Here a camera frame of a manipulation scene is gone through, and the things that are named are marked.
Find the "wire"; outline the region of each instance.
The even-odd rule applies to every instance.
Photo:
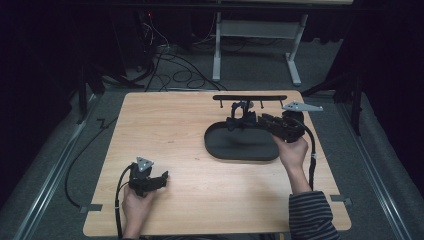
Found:
[[[211,81],[211,80],[209,80],[207,77],[205,77],[201,72],[200,72],[200,70],[196,67],[196,66],[194,66],[192,63],[190,63],[188,60],[186,60],[186,59],[184,59],[184,58],[182,58],[182,57],[179,57],[179,56],[177,56],[177,55],[174,55],[174,54],[166,54],[166,56],[172,56],[172,57],[174,57],[174,58],[177,58],[177,59],[180,59],[180,60],[182,60],[182,61],[184,61],[184,62],[186,62],[186,63],[188,63],[192,68],[194,68],[195,70],[196,70],[196,74],[198,74],[200,77],[201,77],[201,79],[202,80],[204,80],[204,81],[206,81],[206,82],[208,82],[209,84],[211,84],[213,87],[215,87],[215,89],[216,90],[218,90],[218,91],[221,91],[221,89],[219,88],[219,87],[221,87],[221,88],[223,88],[225,91],[227,91],[227,88],[226,87],[224,87],[222,84],[220,84],[220,83],[218,83],[218,82],[213,82],[213,81]]]
[[[314,190],[314,174],[315,174],[315,167],[317,164],[317,155],[316,155],[316,147],[315,147],[315,138],[314,138],[314,134],[312,133],[312,131],[305,125],[303,124],[301,121],[295,119],[295,118],[290,118],[291,120],[295,121],[297,124],[299,124],[301,127],[303,127],[303,129],[305,129],[305,131],[308,133],[309,138],[311,139],[311,145],[312,145],[312,149],[311,149],[311,163],[309,165],[309,186],[311,187],[311,190]]]
[[[129,81],[128,79],[121,77],[119,75],[115,75],[112,72],[109,72],[107,69],[103,68],[102,66],[96,64],[96,63],[91,63],[91,66],[97,70],[98,72],[100,72],[101,74],[104,74],[106,76],[110,76],[111,78],[115,79],[116,81],[127,85],[128,87],[131,88],[144,88],[144,85],[138,85],[134,82]]]
[[[238,48],[234,49],[234,50],[228,50],[228,49],[225,49],[225,44],[221,44],[221,50],[224,51],[224,52],[232,52],[232,53],[239,52],[240,50],[242,50],[247,45],[247,42],[244,41],[244,38],[241,38],[241,40],[239,40],[239,39],[240,39],[239,37],[237,37],[237,38],[234,38],[234,37],[224,37],[224,38],[222,38],[223,43],[225,41],[228,42],[229,40],[238,40],[238,41],[236,41],[236,43],[233,43],[231,45],[237,46],[238,44],[241,44],[241,46],[238,46]]]
[[[121,191],[122,187],[125,186],[125,184],[121,185],[122,179],[124,178],[125,174],[128,172],[128,170],[131,169],[132,165],[129,165],[125,168],[125,170],[122,172],[121,177],[119,177],[118,186],[116,187],[116,195],[115,195],[115,220],[116,220],[116,228],[118,230],[118,239],[122,239],[122,226],[121,226],[121,214],[119,212],[119,192]]]
[[[203,43],[203,42],[207,42],[207,41],[210,41],[211,39],[215,38],[215,37],[209,38],[211,33],[212,33],[213,27],[215,26],[215,20],[216,20],[216,13],[213,15],[212,24],[211,24],[211,27],[209,29],[208,35],[206,35],[206,37],[203,38],[203,40],[201,40],[199,42],[192,43],[192,45],[197,45],[197,44],[200,44],[200,43]]]
[[[202,74],[199,74],[199,73],[197,73],[197,72],[193,72],[193,71],[191,71],[191,70],[190,70],[187,66],[184,66],[184,65],[182,65],[182,64],[180,64],[180,63],[178,63],[178,62],[170,61],[170,60],[168,60],[168,62],[174,63],[174,64],[176,64],[176,65],[179,65],[179,66],[181,66],[181,67],[185,68],[185,70],[181,70],[181,71],[178,71],[178,72],[175,72],[175,73],[174,73],[174,75],[172,76],[172,79],[173,79],[175,82],[178,82],[178,83],[187,82],[186,86],[187,86],[189,89],[199,89],[199,88],[201,88],[201,87],[205,86],[206,80],[203,78],[204,76],[203,76]],[[188,73],[189,75],[188,75],[186,78],[184,78],[184,79],[180,80],[180,78],[179,78],[179,77],[177,77],[177,76],[178,76],[178,75],[181,75],[181,74],[183,74],[183,73]],[[199,77],[200,77],[200,79],[193,79],[193,75],[197,75],[197,76],[199,76]],[[197,81],[201,81],[200,85],[193,86],[193,84],[194,84],[195,82],[197,82]]]
[[[148,14],[147,14],[147,16],[149,16],[149,20],[150,20],[150,25],[152,25],[152,28],[153,28],[153,30],[155,30],[155,32],[157,33],[157,34],[159,34],[159,36],[161,36],[164,40],[165,40],[165,42],[166,42],[166,46],[167,46],[167,48],[169,48],[169,42],[168,42],[168,39],[165,37],[165,36],[163,36],[156,28],[155,28],[155,26],[153,25],[153,21],[152,21],[152,13],[151,12],[148,12]]]
[[[161,76],[167,77],[168,78],[168,82],[167,83],[164,83],[163,82],[163,79],[161,78]],[[162,82],[162,87],[159,89],[159,92],[162,92],[162,89],[165,89],[165,91],[168,92],[168,88],[166,86],[172,81],[172,79],[168,75],[156,75],[156,77],[158,77],[160,79],[160,81]]]
[[[146,24],[145,22],[143,22],[143,26],[147,27],[150,30],[150,32],[153,32],[153,29],[152,29],[152,27],[149,26],[149,24]],[[148,34],[148,32],[146,32],[144,34],[144,38],[147,37],[147,34]],[[153,45],[153,39],[154,39],[154,37],[153,37],[153,34],[150,34],[150,35],[151,35],[150,36],[150,46],[151,46],[151,45]]]
[[[69,190],[68,190],[68,181],[69,181],[69,175],[71,172],[72,167],[74,166],[75,162],[79,159],[79,157],[81,156],[81,154],[90,146],[90,144],[107,128],[109,128],[110,125],[112,125],[112,123],[114,123],[116,120],[118,119],[118,117],[116,117],[115,119],[113,119],[109,124],[107,124],[106,126],[104,126],[89,142],[88,144],[78,153],[78,155],[72,160],[71,164],[68,167],[68,170],[66,171],[66,176],[65,176],[65,195],[66,198],[68,199],[68,201],[75,206],[78,209],[81,209],[81,205],[78,204],[77,202],[75,202],[71,196],[69,195]]]
[[[159,57],[158,57],[158,59],[157,59],[157,61],[156,61],[156,67],[155,67],[155,69],[153,70],[152,76],[150,77],[149,82],[147,83],[146,88],[144,89],[144,92],[147,92],[147,91],[149,90],[150,84],[152,83],[152,80],[153,80],[153,78],[154,78],[154,77],[155,77],[155,75],[156,75],[156,72],[157,72],[158,67],[159,67],[159,61],[161,60],[161,56],[162,56],[163,52],[165,51],[165,49],[166,49],[166,48],[162,49],[162,51],[161,51],[161,52],[160,52],[160,54],[159,54]]]
[[[253,39],[255,39],[255,38],[246,38],[245,41],[246,41],[246,43],[249,43],[249,44],[252,44],[252,45],[270,46],[270,45],[273,45],[273,44],[280,42],[282,40],[281,38],[274,38],[273,40],[271,40],[268,43],[260,43],[260,42],[252,41]]]

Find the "grey floor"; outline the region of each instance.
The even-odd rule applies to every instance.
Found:
[[[325,79],[340,44],[339,42],[322,45],[319,41],[302,43],[296,56],[302,85],[294,87],[282,58],[283,53],[290,49],[289,41],[249,39],[242,48],[239,41],[227,41],[223,46],[220,84],[228,90],[304,91]],[[187,59],[204,76],[211,78],[213,49],[210,45],[193,47],[190,52],[172,46],[166,53]],[[187,86],[187,82],[183,81],[188,79],[190,74],[181,65],[191,66],[167,54],[162,57],[168,60],[160,61],[157,70],[159,77],[152,80],[149,91],[188,91],[187,88],[193,84],[202,83],[195,81]],[[130,77],[137,74],[133,69],[129,69],[128,72]],[[163,83],[169,80],[171,82],[164,88]],[[214,90],[210,84],[201,88]],[[58,185],[50,188],[48,196],[51,196],[51,199],[48,198],[44,204],[37,205],[37,196],[43,189],[46,179],[49,179],[51,170],[57,168],[64,153],[69,153],[67,158],[69,161],[77,159],[69,175],[69,193],[82,206],[90,204],[114,129],[112,124],[92,141],[101,131],[98,119],[105,119],[108,123],[116,118],[125,94],[131,91],[135,90],[108,84],[106,92],[103,95],[96,95],[91,101],[90,115],[84,125],[76,124],[79,117],[76,98],[72,101],[74,105],[72,112],[50,135],[1,210],[0,239],[88,239],[82,231],[86,214],[79,213],[78,209],[67,201],[64,175],[59,175]],[[350,109],[349,104],[335,104],[331,95],[331,91],[320,92],[304,100],[306,103],[324,108],[324,113],[310,113],[310,115],[339,190],[351,201],[346,208],[352,221],[352,228],[341,232],[342,238],[422,239],[424,201],[397,159],[366,96],[363,96],[362,101],[359,137],[352,134],[351,127],[346,122],[345,115],[346,110]],[[81,131],[79,136],[76,134],[76,129]],[[78,137],[75,138],[74,147],[66,148],[69,140],[75,136]],[[368,174],[369,165],[364,159],[369,159],[372,166],[378,170],[379,179],[384,183],[383,190],[388,193],[390,201],[395,205],[400,222],[391,222],[390,216],[396,213],[388,212],[387,209],[391,208],[384,206],[384,199],[377,194],[381,192],[381,188],[373,184],[375,179]],[[33,204],[36,206],[34,210],[37,215],[29,215]],[[399,235],[402,229],[406,231],[403,235]],[[225,237],[258,239],[254,234]],[[116,239],[116,237],[98,239]]]

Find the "black device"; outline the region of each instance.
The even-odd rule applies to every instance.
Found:
[[[162,176],[150,178],[153,162],[141,157],[137,157],[137,163],[131,164],[130,179],[128,186],[137,193],[138,196],[145,197],[148,192],[165,187],[168,179],[168,171]]]
[[[272,135],[280,137],[287,143],[296,142],[307,133],[311,139],[311,163],[309,166],[309,186],[314,184],[316,166],[315,138],[311,130],[304,124],[305,111],[323,111],[316,107],[293,101],[284,105],[287,96],[245,96],[245,95],[215,95],[213,100],[238,101],[231,105],[231,116],[225,122],[212,124],[205,132],[205,147],[214,157],[229,160],[271,161],[278,157],[279,152]],[[263,113],[256,117],[253,101],[259,101],[264,108],[263,101],[279,101],[283,109],[281,116],[272,116]],[[235,117],[235,111],[241,108],[241,118]]]
[[[133,189],[138,196],[146,197],[148,192],[166,187],[168,180],[168,171],[164,172],[160,177],[150,178],[153,164],[154,163],[152,161],[142,157],[137,157],[137,162],[133,162],[125,168],[119,178],[115,195],[115,218],[116,228],[118,230],[118,239],[122,239],[121,214],[119,212],[119,192],[121,191],[121,188],[125,186],[125,184],[121,185],[122,179],[126,172],[130,171],[129,181],[127,182],[128,186]]]
[[[285,111],[282,117],[269,114],[258,116],[258,124],[269,130],[273,135],[288,143],[296,142],[305,134],[304,116],[302,112]]]

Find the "person's right hand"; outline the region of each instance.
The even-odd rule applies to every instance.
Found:
[[[284,167],[289,169],[303,169],[303,161],[308,151],[308,142],[301,137],[296,142],[286,143],[281,138],[272,135],[274,142],[278,146],[280,160]]]
[[[303,171],[303,161],[308,151],[308,142],[303,137],[293,143],[286,143],[274,135],[272,138],[278,146],[280,160],[287,171],[293,194],[311,191]]]

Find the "wooden board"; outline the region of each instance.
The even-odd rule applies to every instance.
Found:
[[[158,191],[143,235],[218,234],[287,232],[287,174],[279,159],[222,161],[212,157],[204,146],[204,133],[213,123],[230,116],[231,101],[212,100],[217,94],[287,95],[284,104],[303,102],[297,91],[250,92],[159,92],[130,93],[126,96],[99,177],[92,204],[100,212],[89,212],[84,233],[87,236],[117,235],[114,197],[123,170],[137,156],[154,161],[151,177],[169,171],[166,188]],[[281,105],[255,102],[252,111],[281,116]],[[315,135],[318,154],[315,187],[329,195],[339,191],[318,136],[305,113],[305,124]],[[305,161],[305,172],[309,167]],[[330,202],[338,230],[350,228],[343,203]]]

